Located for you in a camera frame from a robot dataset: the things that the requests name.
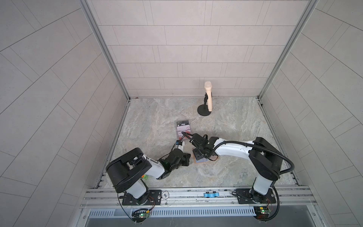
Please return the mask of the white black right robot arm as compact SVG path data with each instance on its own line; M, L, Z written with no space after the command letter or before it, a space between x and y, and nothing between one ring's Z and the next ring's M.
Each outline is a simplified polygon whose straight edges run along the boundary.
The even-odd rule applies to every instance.
M197 153L206 159L213 156L231 156L250 161L258 175L250 194L266 196L280 177L284 156L263 138L254 141L229 141L218 137L201 136L197 133L187 136Z

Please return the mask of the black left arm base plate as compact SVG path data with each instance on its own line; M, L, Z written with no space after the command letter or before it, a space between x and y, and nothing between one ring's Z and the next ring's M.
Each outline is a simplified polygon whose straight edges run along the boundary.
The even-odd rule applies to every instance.
M123 206L148 206L148 205L160 205L162 198L162 190L147 190L139 198L134 198L130 193L125 193L123 196Z

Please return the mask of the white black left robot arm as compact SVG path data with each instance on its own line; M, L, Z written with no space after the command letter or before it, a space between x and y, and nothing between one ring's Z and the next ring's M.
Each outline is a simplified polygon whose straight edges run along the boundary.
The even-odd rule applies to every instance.
M111 161L106 172L117 193L127 192L144 203L149 197L149 189L142 181L144 175L157 180L170 176L181 166L189 166L191 154L184 153L182 146L174 148L166 159L153 160L145 156L140 148L135 148Z

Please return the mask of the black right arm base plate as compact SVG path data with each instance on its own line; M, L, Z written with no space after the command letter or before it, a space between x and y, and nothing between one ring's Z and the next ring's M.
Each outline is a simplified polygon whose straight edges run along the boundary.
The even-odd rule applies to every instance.
M268 189L266 195L261 195L252 189L236 189L232 191L232 195L237 197L239 204L274 204L277 202L277 196L272 188Z

